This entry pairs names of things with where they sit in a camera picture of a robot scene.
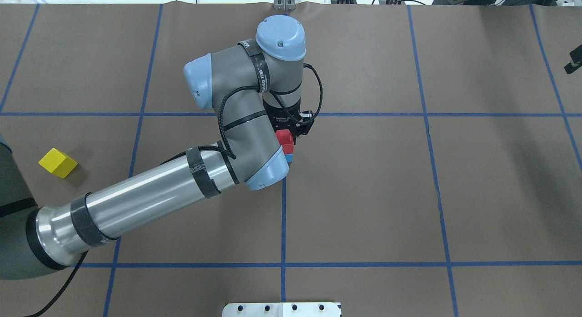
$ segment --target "blue grid line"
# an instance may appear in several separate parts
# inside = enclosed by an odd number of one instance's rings
[[[156,56],[156,44],[158,43],[158,34],[160,33],[160,23],[162,20],[162,11],[163,10],[164,10],[164,5],[160,4],[160,9],[158,10],[158,21],[156,23],[156,32],[154,33],[154,42],[152,43],[152,47],[151,47],[150,64],[148,66],[147,76],[145,79],[146,81],[145,81],[145,86],[144,86],[144,95],[143,95],[143,99],[141,101],[140,118],[139,118],[139,121],[137,122],[137,131],[135,132],[135,142],[133,143],[133,153],[131,154],[131,163],[129,165],[129,176],[128,177],[133,176],[133,168],[135,167],[135,156],[137,155],[137,147],[139,145],[140,135],[141,135],[141,126],[143,124],[144,112],[146,111],[145,105],[147,102],[147,94],[148,94],[148,90],[150,87],[151,71],[152,71],[152,68],[154,66],[154,57]],[[116,265],[117,265],[117,261],[118,261],[118,257],[119,257],[120,246],[121,246],[121,238],[119,238],[117,240],[117,242],[115,243],[115,253],[113,256],[113,262],[111,264],[110,281],[109,281],[109,285],[107,287],[107,295],[105,297],[105,306],[103,309],[103,317],[107,317],[107,315],[109,313],[111,294],[113,292],[113,284],[115,281],[115,270],[116,270]]]
[[[410,37],[412,39],[412,47],[414,51],[414,64],[416,65],[416,78],[418,79],[418,91],[420,92],[420,102],[422,104],[422,113],[424,114],[424,128],[426,129],[426,140],[428,141],[428,153],[431,159],[432,178],[435,184],[436,199],[438,203],[438,211],[441,220],[442,243],[445,248],[445,259],[447,260],[447,273],[449,274],[449,288],[451,290],[451,301],[453,304],[453,314],[459,317],[459,308],[457,308],[457,293],[455,292],[455,281],[453,280],[453,268],[451,267],[451,255],[449,253],[449,240],[447,239],[447,227],[445,226],[445,215],[442,209],[441,189],[439,188],[437,166],[435,163],[434,151],[432,149],[432,138],[430,133],[430,126],[428,124],[428,113],[426,110],[426,100],[424,99],[424,89],[422,87],[422,75],[420,73],[420,64],[418,62],[418,51],[416,49],[416,38],[414,36],[414,25],[412,19],[412,11],[410,6],[406,6],[408,10],[408,19],[410,24]]]
[[[423,113],[416,112],[322,112],[322,117],[424,117]],[[480,112],[428,112],[429,117],[524,117],[544,118],[560,117],[563,114],[538,113],[480,113]],[[0,112],[0,116],[216,116],[214,112]],[[566,114],[568,117],[582,117],[582,114]]]
[[[540,36],[540,30],[538,29],[538,22],[536,21],[536,14],[534,13],[534,6],[530,4],[530,14],[532,15],[532,21],[534,23],[534,29],[536,30],[536,37],[538,38],[538,44],[540,45],[540,51],[542,52],[542,58],[544,58],[544,63],[546,65],[547,74],[549,75],[549,79],[552,83],[553,93],[556,95],[557,105],[560,106],[560,111],[562,112],[562,116],[564,118],[564,124],[566,125],[566,130],[568,131],[568,136],[570,137],[570,142],[572,143],[572,147],[574,148],[574,154],[576,155],[576,160],[578,161],[578,167],[580,171],[582,171],[582,159],[580,159],[580,152],[578,152],[578,146],[576,145],[576,140],[574,139],[574,135],[572,130],[570,129],[570,123],[568,122],[568,117],[566,116],[566,110],[564,109],[564,105],[562,104],[562,98],[560,97],[560,93],[557,90],[556,81],[553,78],[552,69],[549,66],[549,62],[547,61],[547,56],[544,50],[544,44],[542,43],[542,38]]]
[[[33,30],[33,25],[35,24],[36,16],[38,14],[39,9],[40,9],[40,4],[37,4],[37,6],[35,8],[35,12],[33,13],[33,17],[30,20],[29,28],[26,31],[25,39],[22,41],[22,46],[20,47],[20,52],[18,52],[16,62],[14,63],[14,68],[12,68],[12,73],[10,74],[10,78],[8,79],[8,84],[6,84],[6,90],[4,90],[4,95],[2,96],[2,102],[0,102],[0,112],[2,112],[2,109],[4,109],[4,105],[6,104],[6,99],[8,99],[8,93],[10,92],[10,87],[12,86],[12,81],[14,81],[14,76],[16,76],[16,71],[18,70],[18,65],[20,64],[20,59],[22,58],[22,54],[25,52],[26,44],[29,41],[29,36]]]
[[[112,263],[86,262],[81,268],[111,268]],[[116,268],[391,268],[391,267],[511,267],[511,266],[582,266],[578,260],[558,261],[453,261],[442,262],[129,262]]]
[[[287,261],[287,178],[283,178],[281,190],[281,302],[287,301],[286,294]]]

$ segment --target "white bracket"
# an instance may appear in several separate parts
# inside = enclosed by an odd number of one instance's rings
[[[295,0],[275,0],[275,2],[273,2],[273,7],[275,10],[293,11],[295,10]]]
[[[227,304],[222,317],[341,317],[338,302]]]

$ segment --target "stacked blocks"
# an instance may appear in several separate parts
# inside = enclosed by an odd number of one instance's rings
[[[77,162],[71,157],[65,155],[61,151],[58,151],[54,147],[46,153],[44,157],[38,162],[40,166],[43,166],[50,174],[58,176],[60,178],[67,177],[71,171],[77,166]]]
[[[289,129],[276,131],[275,135],[277,135],[279,144],[283,147],[283,153],[285,154],[285,158],[287,158],[287,163],[293,162],[293,147],[295,147],[293,135],[291,135]]]

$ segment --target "light blue cap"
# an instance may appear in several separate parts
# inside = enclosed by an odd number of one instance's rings
[[[210,53],[184,66],[188,87],[202,110],[212,109],[212,62]]]
[[[293,17],[267,17],[258,24],[256,42],[264,52],[280,60],[298,61],[305,56],[305,29]]]
[[[252,191],[256,191],[277,183],[287,174],[289,174],[289,164],[283,153],[283,147],[280,146],[269,161],[246,181],[246,184]]]
[[[8,145],[8,143],[6,143],[6,140],[4,140],[4,137],[2,137],[2,134],[0,134],[0,145],[4,145],[4,146],[8,147],[8,150],[10,150],[10,152],[12,152],[10,145]]]

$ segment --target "yellow block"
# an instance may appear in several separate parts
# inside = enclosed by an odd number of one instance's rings
[[[65,153],[58,151],[54,147],[44,157],[42,157],[38,164],[48,170],[50,174],[60,178],[67,177],[77,166],[75,160],[65,155]]]

